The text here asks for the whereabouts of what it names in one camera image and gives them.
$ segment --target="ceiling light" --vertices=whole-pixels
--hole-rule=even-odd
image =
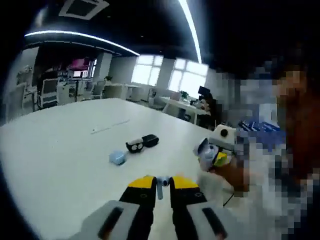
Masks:
[[[95,40],[98,40],[98,41],[101,41],[101,42],[104,42],[104,43],[107,43],[107,44],[111,44],[113,46],[116,46],[118,48],[126,50],[126,51],[128,51],[130,53],[133,53],[134,55],[140,56],[139,53],[137,53],[135,51],[132,51],[131,49],[126,48],[124,46],[121,46],[119,44],[116,44],[116,43],[114,43],[112,41],[108,41],[106,39],[103,39],[103,38],[100,38],[100,37],[97,37],[97,36],[92,36],[92,35],[88,35],[88,34],[84,34],[84,33],[80,33],[80,32],[75,32],[75,31],[61,31],[61,30],[35,31],[35,32],[28,33],[28,34],[26,34],[24,36],[28,37],[28,36],[40,35],[40,34],[69,34],[69,35],[82,36],[82,37],[85,37],[85,38],[95,39]]]
[[[186,17],[186,20],[188,21],[188,24],[189,24],[189,28],[191,30],[191,34],[192,34],[192,38],[193,38],[193,42],[194,42],[194,46],[195,46],[196,55],[198,57],[198,62],[200,64],[202,64],[199,41],[198,41],[198,36],[197,36],[197,32],[196,32],[196,27],[195,27],[194,21],[193,21],[192,16],[191,16],[191,12],[189,10],[188,4],[187,4],[187,0],[178,0],[178,1],[179,1],[180,5],[182,7],[182,10],[183,10],[184,15]]]

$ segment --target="white pillar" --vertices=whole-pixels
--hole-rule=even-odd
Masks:
[[[38,50],[39,47],[28,48],[23,50],[19,55],[16,56],[14,62],[11,65],[8,78],[5,84],[5,93],[8,93],[15,89],[18,82],[17,74],[26,66],[32,68],[32,71],[28,74],[28,79],[26,80],[27,84],[31,86]]]
[[[112,54],[101,53],[96,59],[96,66],[93,75],[93,81],[103,80],[109,73]]]
[[[174,69],[175,60],[164,58],[159,72],[156,87],[159,89],[168,89],[171,73]]]
[[[109,75],[112,77],[112,82],[118,84],[130,84],[136,62],[136,56],[113,57],[109,69]]]

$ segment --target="white table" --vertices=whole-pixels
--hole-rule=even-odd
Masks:
[[[206,112],[203,109],[199,109],[196,108],[195,106],[191,106],[189,103],[187,102],[183,102],[183,101],[177,101],[177,100],[173,100],[170,99],[170,97],[165,97],[165,96],[160,96],[159,97],[163,102],[166,103],[164,109],[162,110],[163,113],[166,113],[168,110],[168,107],[170,105],[176,106],[180,109],[185,109],[187,111],[191,111],[194,113],[194,124],[197,125],[197,119],[198,119],[198,115],[210,115],[209,112]]]
[[[105,95],[110,98],[120,98],[122,100],[130,99],[131,101],[138,102],[141,100],[140,89],[141,87],[136,85],[129,85],[123,83],[111,83],[105,84]],[[131,96],[128,98],[128,92],[131,90]]]
[[[118,200],[131,181],[177,174],[196,181],[200,167],[192,150],[210,133],[132,102],[99,99],[43,109],[5,124],[0,152],[11,195],[37,234],[47,240],[96,240],[103,206]],[[122,166],[109,163],[112,151],[126,151],[125,142],[148,134],[159,137],[157,146],[130,155]],[[176,239],[169,188],[163,196],[153,211],[152,240]]]

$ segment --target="black ceiling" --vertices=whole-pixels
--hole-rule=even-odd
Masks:
[[[67,66],[71,64],[74,59],[89,58],[94,60],[100,53],[98,49],[78,44],[44,43],[41,46],[42,47],[38,50],[34,64],[35,66],[47,68],[60,64]]]
[[[178,0],[106,1],[109,6],[92,19],[82,20],[58,16],[64,1],[56,0],[48,5],[42,24],[33,25],[32,31],[74,31],[107,39],[139,54],[197,61],[192,34]],[[294,0],[187,0],[187,3],[202,61],[239,78],[245,78],[254,67],[304,37],[301,26],[306,24],[306,2],[302,5]],[[82,8],[73,11],[81,14]],[[26,43],[46,38],[48,36],[30,36]],[[74,38],[63,40],[79,41]],[[95,40],[86,39],[83,43],[133,56]]]

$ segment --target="hand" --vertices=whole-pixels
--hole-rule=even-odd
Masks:
[[[231,186],[233,186],[235,192],[249,191],[250,173],[243,167],[236,167],[231,163],[228,163],[220,167],[215,167],[209,172],[223,177]]]

